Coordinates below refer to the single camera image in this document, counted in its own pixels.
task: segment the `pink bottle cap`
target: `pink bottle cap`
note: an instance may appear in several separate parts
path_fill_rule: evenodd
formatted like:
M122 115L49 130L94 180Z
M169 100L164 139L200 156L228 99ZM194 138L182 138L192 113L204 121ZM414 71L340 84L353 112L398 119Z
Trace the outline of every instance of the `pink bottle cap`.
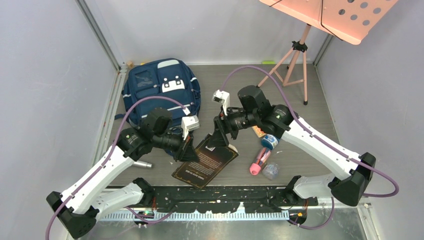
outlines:
M249 170L250 170L250 173L252 175L258 175L259 172L261 171L261 166L259 166L256 163L252 163L252 165L250 166Z

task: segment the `silver cylinder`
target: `silver cylinder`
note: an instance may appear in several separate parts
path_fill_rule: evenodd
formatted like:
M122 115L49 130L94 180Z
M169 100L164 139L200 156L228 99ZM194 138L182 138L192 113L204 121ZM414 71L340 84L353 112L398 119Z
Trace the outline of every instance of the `silver cylinder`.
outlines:
M151 169L153 165L151 163L145 161L135 161L132 164L134 167L143 168L143 169Z

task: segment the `cartoon face on backpack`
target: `cartoon face on backpack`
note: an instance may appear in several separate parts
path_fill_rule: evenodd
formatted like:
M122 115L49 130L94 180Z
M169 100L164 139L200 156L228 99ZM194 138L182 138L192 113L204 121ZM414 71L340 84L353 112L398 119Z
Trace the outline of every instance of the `cartoon face on backpack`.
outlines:
M170 92L178 89L186 89L181 73L180 63L175 60L162 61L157 64L159 80L162 82L162 92Z

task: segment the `brown book cover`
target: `brown book cover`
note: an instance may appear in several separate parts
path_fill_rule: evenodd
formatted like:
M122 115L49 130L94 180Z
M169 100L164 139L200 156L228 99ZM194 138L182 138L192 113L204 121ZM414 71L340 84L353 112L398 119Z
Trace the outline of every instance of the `brown book cover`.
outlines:
M208 185L239 154L234 147L207 147L208 134L196 147L199 162L185 162L179 166L172 176L198 189Z

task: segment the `yellow-green object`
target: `yellow-green object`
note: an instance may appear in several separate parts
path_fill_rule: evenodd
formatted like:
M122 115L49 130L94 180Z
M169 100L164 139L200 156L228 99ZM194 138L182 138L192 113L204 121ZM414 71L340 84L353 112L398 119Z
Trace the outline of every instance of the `yellow-green object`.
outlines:
M262 64L276 64L275 61L262 61Z

